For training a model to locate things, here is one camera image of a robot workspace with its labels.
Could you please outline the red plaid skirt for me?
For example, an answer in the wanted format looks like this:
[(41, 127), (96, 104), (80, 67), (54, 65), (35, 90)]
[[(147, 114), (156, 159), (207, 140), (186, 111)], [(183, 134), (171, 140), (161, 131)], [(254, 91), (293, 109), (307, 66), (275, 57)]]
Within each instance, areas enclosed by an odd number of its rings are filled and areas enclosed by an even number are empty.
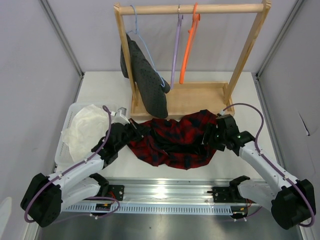
[(216, 149), (203, 143), (208, 124), (215, 125), (217, 115), (207, 109), (174, 119), (153, 118), (140, 123), (148, 132), (128, 144), (135, 156), (154, 167), (167, 165), (189, 170), (209, 164)]

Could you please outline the purple plastic hanger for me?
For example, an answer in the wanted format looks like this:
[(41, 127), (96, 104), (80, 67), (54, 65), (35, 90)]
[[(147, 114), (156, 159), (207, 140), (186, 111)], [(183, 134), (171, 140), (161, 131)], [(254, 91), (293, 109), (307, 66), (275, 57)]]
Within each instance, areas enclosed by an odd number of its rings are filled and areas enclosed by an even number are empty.
[(175, 83), (175, 70), (177, 64), (177, 56), (178, 56), (178, 48), (179, 48), (179, 41), (180, 41), (180, 32), (182, 26), (183, 15), (181, 13), (181, 5), (178, 5), (178, 16), (177, 16), (177, 26), (175, 31), (175, 39), (174, 39), (174, 49), (173, 49), (173, 58), (172, 58), (172, 65), (171, 65), (171, 77), (170, 77), (170, 89), (174, 88)]

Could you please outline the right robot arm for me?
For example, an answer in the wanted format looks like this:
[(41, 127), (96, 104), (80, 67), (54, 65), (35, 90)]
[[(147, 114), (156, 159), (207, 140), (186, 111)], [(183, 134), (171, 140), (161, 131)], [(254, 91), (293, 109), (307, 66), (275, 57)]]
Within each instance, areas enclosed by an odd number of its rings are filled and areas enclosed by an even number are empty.
[(316, 203), (312, 183), (299, 180), (277, 163), (270, 161), (258, 146), (258, 140), (248, 131), (240, 132), (235, 119), (227, 114), (219, 116), (216, 124), (209, 123), (203, 137), (205, 145), (219, 151), (233, 151), (251, 165), (268, 184), (261, 186), (251, 179), (228, 189), (234, 202), (243, 198), (254, 201), (270, 211), (283, 229), (296, 225), (308, 228), (315, 222)]

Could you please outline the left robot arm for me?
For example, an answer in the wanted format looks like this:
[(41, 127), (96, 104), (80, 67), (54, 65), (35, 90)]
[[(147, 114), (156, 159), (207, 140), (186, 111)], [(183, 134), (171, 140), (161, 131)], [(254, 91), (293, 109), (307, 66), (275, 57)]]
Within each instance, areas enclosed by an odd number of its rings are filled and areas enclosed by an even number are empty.
[(126, 124), (112, 123), (105, 136), (82, 160), (63, 171), (35, 175), (20, 203), (24, 220), (44, 228), (63, 210), (83, 200), (116, 201), (109, 194), (109, 181), (98, 172), (113, 163), (121, 149), (132, 141), (142, 140), (149, 131), (149, 127), (132, 119)]

